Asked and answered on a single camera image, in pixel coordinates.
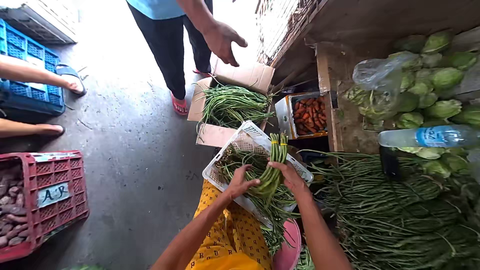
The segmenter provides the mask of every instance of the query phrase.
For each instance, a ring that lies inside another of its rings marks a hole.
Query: blue plastic crate
[[[0,54],[13,56],[56,73],[59,57],[0,19]],[[36,83],[0,79],[0,107],[51,115],[65,111],[63,89]]]

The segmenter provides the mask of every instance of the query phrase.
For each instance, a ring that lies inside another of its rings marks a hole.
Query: box of carrots
[[[324,98],[320,92],[287,95],[275,104],[280,129],[291,139],[326,136]]]

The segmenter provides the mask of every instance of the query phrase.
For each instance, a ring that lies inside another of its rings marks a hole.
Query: bottle label
[[[421,127],[416,133],[417,142],[421,147],[454,147],[445,137],[452,130],[455,129],[448,125]]]

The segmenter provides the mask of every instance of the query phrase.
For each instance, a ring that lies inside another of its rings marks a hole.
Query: cardboard box
[[[221,60],[217,60],[213,70],[215,72],[215,79],[220,83],[245,87],[263,95],[268,93],[268,87],[272,80],[273,72],[275,71],[274,68],[260,63],[232,67],[231,65],[224,64]],[[202,120],[203,110],[205,108],[205,93],[203,89],[215,86],[217,84],[216,80],[213,78],[205,78],[197,82],[187,120],[197,122]],[[265,125],[266,120],[261,123],[260,129],[264,130]],[[223,147],[236,130],[237,129],[201,123],[198,129],[196,144]]]
[[[308,135],[298,135],[297,127],[293,122],[293,104],[299,100],[306,98],[317,98],[320,95],[320,92],[296,93],[287,95],[279,102],[275,103],[276,116],[278,118],[278,126],[280,131],[285,132],[290,139],[305,139],[327,136],[327,127],[325,127],[321,132]]]

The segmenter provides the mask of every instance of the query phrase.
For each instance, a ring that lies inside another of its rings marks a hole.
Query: black pants
[[[210,12],[213,12],[212,0],[205,0]],[[167,87],[173,96],[185,98],[185,73],[183,72],[183,26],[187,29],[188,38],[193,49],[193,59],[197,70],[210,73],[210,55],[202,34],[193,26],[186,16],[166,20],[153,20],[128,4],[138,28],[155,56],[156,63],[163,74]]]

